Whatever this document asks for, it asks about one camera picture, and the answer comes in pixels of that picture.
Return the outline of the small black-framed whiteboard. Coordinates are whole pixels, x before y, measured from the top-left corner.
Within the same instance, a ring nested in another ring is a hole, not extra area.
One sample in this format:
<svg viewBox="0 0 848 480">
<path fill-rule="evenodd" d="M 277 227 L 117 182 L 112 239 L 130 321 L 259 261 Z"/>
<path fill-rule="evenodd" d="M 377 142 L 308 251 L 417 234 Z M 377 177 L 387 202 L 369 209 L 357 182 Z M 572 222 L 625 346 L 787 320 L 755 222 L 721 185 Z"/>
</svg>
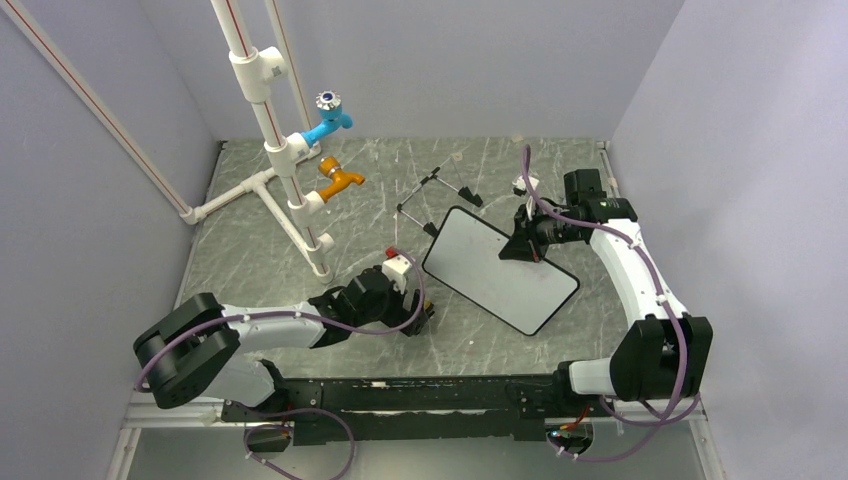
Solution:
<svg viewBox="0 0 848 480">
<path fill-rule="evenodd" d="M 460 206 L 446 213 L 422 262 L 431 277 L 525 336 L 536 335 L 576 294 L 563 267 L 502 260 L 508 235 Z"/>
</svg>

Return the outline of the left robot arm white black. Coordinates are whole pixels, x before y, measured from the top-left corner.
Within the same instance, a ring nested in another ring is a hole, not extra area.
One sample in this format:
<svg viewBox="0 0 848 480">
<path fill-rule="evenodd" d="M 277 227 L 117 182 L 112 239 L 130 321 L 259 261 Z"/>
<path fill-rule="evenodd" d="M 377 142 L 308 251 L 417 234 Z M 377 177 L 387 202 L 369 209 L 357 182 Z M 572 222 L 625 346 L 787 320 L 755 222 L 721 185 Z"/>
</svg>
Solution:
<svg viewBox="0 0 848 480">
<path fill-rule="evenodd" d="M 210 292 L 196 294 L 148 328 L 133 343 L 141 367 L 134 388 L 152 394 L 161 409 L 197 397 L 248 406 L 272 420 L 287 406 L 283 376 L 269 360 L 250 354 L 277 348 L 319 349 L 354 333 L 419 334 L 434 312 L 421 287 L 411 289 L 414 266 L 384 263 L 344 286 L 291 306 L 225 305 Z"/>
</svg>

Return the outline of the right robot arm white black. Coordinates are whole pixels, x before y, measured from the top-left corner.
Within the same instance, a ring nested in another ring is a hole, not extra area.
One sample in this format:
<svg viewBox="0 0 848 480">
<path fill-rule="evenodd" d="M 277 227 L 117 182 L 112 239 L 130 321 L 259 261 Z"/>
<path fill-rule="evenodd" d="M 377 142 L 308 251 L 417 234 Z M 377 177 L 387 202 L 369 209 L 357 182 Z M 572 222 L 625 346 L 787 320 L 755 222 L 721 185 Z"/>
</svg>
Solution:
<svg viewBox="0 0 848 480">
<path fill-rule="evenodd" d="M 557 411 L 574 415 L 590 395 L 623 401 L 674 400 L 699 393 L 713 329 L 672 293 L 644 243 L 625 198 L 608 195 L 600 174 L 564 176 L 561 204 L 530 197 L 513 216 L 502 260 L 540 263 L 550 246 L 584 242 L 601 260 L 624 307 L 628 330 L 607 358 L 564 362 L 551 388 Z"/>
</svg>

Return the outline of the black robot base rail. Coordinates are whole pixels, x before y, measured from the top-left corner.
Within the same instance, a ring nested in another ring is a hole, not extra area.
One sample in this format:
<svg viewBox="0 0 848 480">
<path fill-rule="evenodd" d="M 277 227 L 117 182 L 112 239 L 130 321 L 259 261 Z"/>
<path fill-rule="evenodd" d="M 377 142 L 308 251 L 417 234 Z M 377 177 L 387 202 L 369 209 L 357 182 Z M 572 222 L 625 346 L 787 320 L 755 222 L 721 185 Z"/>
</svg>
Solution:
<svg viewBox="0 0 848 480">
<path fill-rule="evenodd" d="M 234 400 L 228 423 L 283 420 L 296 446 L 343 441 L 345 421 L 358 441 L 505 437 L 542 441 L 548 430 L 605 418 L 598 397 L 571 393 L 558 374 L 359 379 L 286 379 L 257 407 Z"/>
</svg>

